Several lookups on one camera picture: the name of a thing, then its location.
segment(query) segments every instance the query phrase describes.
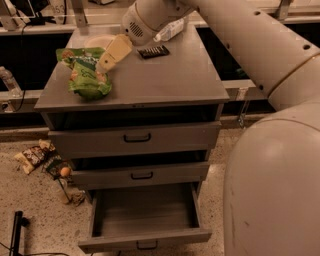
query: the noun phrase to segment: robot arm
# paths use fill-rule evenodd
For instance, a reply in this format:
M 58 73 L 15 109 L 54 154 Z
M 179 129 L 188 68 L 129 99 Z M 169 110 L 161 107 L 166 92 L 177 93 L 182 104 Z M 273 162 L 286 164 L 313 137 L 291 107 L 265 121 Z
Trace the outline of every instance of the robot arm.
M 137 0 L 123 27 L 144 44 L 192 10 L 281 110 L 247 129 L 230 155 L 225 255 L 320 255 L 319 48 L 245 0 Z

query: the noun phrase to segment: green snack bag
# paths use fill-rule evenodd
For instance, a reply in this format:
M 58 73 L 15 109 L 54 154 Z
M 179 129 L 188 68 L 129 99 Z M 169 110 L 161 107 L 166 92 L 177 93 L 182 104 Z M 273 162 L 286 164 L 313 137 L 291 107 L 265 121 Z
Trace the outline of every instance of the green snack bag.
M 79 94 L 86 100 L 98 100 L 111 91 L 107 74 L 96 71 L 96 63 L 103 48 L 58 49 L 57 60 L 72 68 L 69 91 Z

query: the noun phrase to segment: drawer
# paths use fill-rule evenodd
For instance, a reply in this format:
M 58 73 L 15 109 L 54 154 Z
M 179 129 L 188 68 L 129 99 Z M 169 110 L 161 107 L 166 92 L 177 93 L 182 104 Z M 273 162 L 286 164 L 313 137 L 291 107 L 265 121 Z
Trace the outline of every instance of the drawer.
M 206 179 L 208 162 L 150 165 L 128 168 L 73 171 L 75 185 L 83 190 L 136 187 L 183 182 L 201 182 Z
M 65 159 L 138 155 L 214 148 L 220 122 L 51 131 Z
M 207 242 L 190 183 L 98 190 L 85 253 Z

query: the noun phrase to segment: black remote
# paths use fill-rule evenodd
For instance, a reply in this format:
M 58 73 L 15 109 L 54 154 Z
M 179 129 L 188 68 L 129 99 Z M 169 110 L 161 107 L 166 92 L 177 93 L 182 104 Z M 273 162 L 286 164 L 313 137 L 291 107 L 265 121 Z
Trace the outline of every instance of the black remote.
M 141 57 L 144 59 L 150 59 L 150 58 L 159 57 L 159 56 L 166 56 L 170 53 L 169 50 L 164 45 L 145 48 L 137 51 L 138 53 L 140 53 Z

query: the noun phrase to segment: speckled floor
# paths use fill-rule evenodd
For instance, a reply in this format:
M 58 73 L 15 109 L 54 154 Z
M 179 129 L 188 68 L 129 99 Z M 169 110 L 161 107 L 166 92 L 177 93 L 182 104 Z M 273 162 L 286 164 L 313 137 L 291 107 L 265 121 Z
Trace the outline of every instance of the speckled floor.
M 223 256 L 222 194 L 226 161 L 241 129 L 222 129 L 215 150 L 210 157 L 211 167 L 204 182 L 199 205 L 203 223 L 212 229 L 208 243 L 188 244 L 153 251 L 123 251 L 129 255 L 187 255 Z M 57 198 L 56 184 L 41 167 L 26 175 L 13 156 L 46 139 L 45 131 L 0 131 L 0 242 L 10 245 L 13 215 L 24 212 L 30 225 L 23 228 L 21 254 L 63 252 L 70 256 L 85 255 L 77 246 L 88 234 L 91 205 L 87 201 L 79 206 L 65 205 Z M 8 255 L 0 245 L 0 256 Z M 97 253 L 95 256 L 116 255 Z

